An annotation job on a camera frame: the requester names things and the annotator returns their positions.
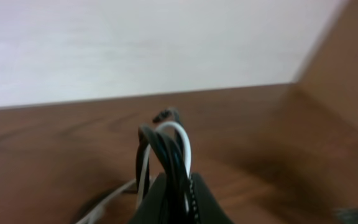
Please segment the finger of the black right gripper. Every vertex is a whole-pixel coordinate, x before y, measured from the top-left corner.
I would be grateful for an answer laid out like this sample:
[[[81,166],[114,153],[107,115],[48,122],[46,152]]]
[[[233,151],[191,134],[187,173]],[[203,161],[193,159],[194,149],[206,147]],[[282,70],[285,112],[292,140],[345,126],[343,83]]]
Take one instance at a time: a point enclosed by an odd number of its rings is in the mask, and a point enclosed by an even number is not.
[[[358,208],[341,208],[335,211],[341,223],[358,223]]]

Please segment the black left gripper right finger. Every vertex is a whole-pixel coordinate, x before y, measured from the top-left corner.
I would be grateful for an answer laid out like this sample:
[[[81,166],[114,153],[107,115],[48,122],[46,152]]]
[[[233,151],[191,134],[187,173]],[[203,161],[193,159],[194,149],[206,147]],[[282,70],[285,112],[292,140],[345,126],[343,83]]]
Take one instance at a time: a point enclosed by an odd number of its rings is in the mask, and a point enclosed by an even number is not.
[[[233,224],[226,215],[199,173],[191,175],[192,209],[195,223]]]

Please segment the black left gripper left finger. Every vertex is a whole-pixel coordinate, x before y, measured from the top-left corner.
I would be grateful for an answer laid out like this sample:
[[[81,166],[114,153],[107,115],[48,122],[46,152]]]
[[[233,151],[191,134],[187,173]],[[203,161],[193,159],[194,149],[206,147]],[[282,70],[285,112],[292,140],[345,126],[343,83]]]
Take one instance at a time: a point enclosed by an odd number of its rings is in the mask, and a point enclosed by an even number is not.
[[[160,173],[128,224],[177,224],[179,199],[167,176]]]

